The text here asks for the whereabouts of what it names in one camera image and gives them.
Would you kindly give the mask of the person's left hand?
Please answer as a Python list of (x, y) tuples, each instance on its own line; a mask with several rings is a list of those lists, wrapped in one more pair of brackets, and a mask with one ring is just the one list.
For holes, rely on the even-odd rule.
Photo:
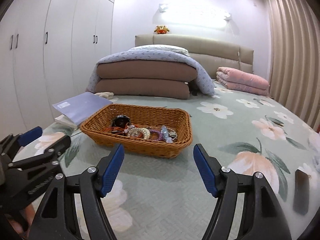
[(33, 204), (28, 205), (25, 209), (19, 211), (20, 215), (23, 218), (24, 222), (28, 223), (28, 229), (24, 230), (23, 226), (20, 224), (20, 222), (17, 222), (13, 219), (12, 216), (8, 216), (7, 220), (9, 221), (12, 228), (23, 238), (28, 239), (30, 227), (33, 223), (33, 219), (35, 217), (35, 209)]

